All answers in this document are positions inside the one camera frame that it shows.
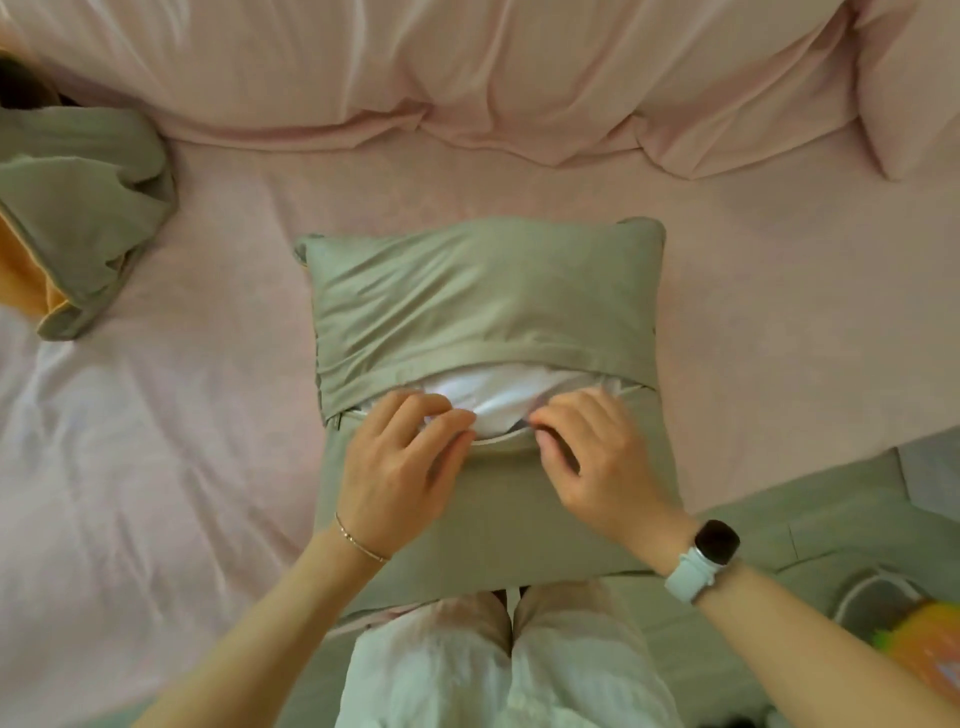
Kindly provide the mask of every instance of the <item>finger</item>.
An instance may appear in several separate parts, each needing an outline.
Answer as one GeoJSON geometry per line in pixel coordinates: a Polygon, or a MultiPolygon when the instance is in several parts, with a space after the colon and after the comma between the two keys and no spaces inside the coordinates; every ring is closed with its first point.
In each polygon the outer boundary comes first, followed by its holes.
{"type": "Polygon", "coordinates": [[[593,431],[601,440],[608,440],[616,435],[622,425],[613,420],[606,407],[600,403],[597,388],[581,389],[576,392],[570,392],[565,395],[559,395],[555,399],[557,403],[566,404],[573,407],[584,416],[593,431]]]}
{"type": "Polygon", "coordinates": [[[602,387],[588,390],[593,398],[603,407],[607,414],[619,426],[633,427],[634,421],[627,410],[627,405],[620,397],[615,397],[602,387]]]}
{"type": "Polygon", "coordinates": [[[413,389],[395,389],[381,397],[367,415],[362,427],[371,435],[379,435],[387,428],[400,406],[415,395],[413,389]]]}
{"type": "Polygon", "coordinates": [[[428,395],[423,392],[410,395],[384,428],[383,436],[406,448],[417,436],[426,418],[449,412],[452,406],[450,400],[443,395],[428,395]]]}
{"type": "Polygon", "coordinates": [[[410,443],[407,449],[410,456],[426,470],[453,438],[470,429],[476,419],[477,416],[466,409],[451,409],[435,417],[410,443]]]}
{"type": "Polygon", "coordinates": [[[560,443],[549,432],[541,429],[537,430],[535,436],[537,445],[540,446],[540,462],[553,487],[559,492],[572,485],[577,479],[577,474],[566,462],[560,443]]]}
{"type": "Polygon", "coordinates": [[[457,475],[464,467],[470,445],[473,444],[475,439],[476,432],[472,430],[461,432],[441,456],[437,467],[437,475],[430,486],[430,495],[437,509],[437,517],[441,515],[450,501],[453,486],[457,482],[457,475]]]}
{"type": "Polygon", "coordinates": [[[586,418],[574,407],[550,401],[527,418],[531,425],[547,426],[557,430],[564,442],[573,450],[574,457],[583,465],[584,458],[600,445],[597,434],[586,418]]]}

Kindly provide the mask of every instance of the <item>smartwatch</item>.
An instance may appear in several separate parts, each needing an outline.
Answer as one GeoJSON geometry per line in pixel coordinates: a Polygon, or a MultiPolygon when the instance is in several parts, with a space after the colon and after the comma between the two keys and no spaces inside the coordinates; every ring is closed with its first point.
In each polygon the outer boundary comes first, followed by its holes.
{"type": "Polygon", "coordinates": [[[666,580],[666,591],[690,604],[707,587],[713,586],[716,575],[732,561],[740,548],[736,531],[722,521],[707,521],[697,531],[693,547],[680,557],[680,564],[666,580]]]}

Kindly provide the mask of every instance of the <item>green pillowcase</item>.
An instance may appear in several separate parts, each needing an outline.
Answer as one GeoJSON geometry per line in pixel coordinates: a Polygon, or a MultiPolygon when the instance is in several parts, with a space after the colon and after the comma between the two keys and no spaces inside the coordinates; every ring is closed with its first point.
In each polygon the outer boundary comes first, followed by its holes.
{"type": "MultiPolygon", "coordinates": [[[[300,241],[313,280],[326,444],[317,526],[333,518],[364,400],[436,373],[532,362],[619,376],[654,467],[675,491],[654,357],[663,225],[471,220],[386,238],[300,241]]],[[[444,517],[348,613],[639,568],[560,505],[529,430],[473,446],[444,517]]]]}

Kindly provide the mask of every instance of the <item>thin gold bracelet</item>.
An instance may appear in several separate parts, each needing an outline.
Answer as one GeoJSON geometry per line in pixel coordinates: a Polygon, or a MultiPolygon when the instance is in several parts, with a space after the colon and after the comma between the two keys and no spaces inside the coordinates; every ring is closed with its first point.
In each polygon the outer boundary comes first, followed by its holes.
{"type": "Polygon", "coordinates": [[[388,558],[385,558],[385,557],[383,557],[383,556],[380,556],[379,554],[373,553],[371,550],[369,550],[368,548],[366,548],[363,544],[361,544],[361,543],[360,543],[359,541],[357,541],[355,538],[353,538],[352,536],[350,536],[350,534],[348,533],[348,531],[344,528],[344,522],[340,520],[340,514],[339,514],[339,513],[334,513],[334,514],[333,514],[333,518],[335,518],[335,519],[337,520],[337,525],[340,526],[340,532],[344,535],[344,538],[347,539],[349,542],[351,542],[354,546],[356,546],[358,549],[360,549],[360,550],[363,551],[365,554],[367,554],[368,556],[370,556],[374,561],[378,561],[378,562],[380,562],[381,564],[386,564],[388,561],[390,561],[390,559],[388,559],[388,558]]]}

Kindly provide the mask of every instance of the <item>right hand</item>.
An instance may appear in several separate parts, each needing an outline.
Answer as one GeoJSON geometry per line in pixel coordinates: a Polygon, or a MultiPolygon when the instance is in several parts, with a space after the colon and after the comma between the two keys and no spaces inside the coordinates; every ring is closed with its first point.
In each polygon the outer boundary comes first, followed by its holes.
{"type": "Polygon", "coordinates": [[[537,431],[540,460],[570,513],[664,575],[693,543],[698,524],[660,487],[626,407],[599,388],[558,395],[528,418],[564,439],[575,473],[556,438],[537,431]]]}

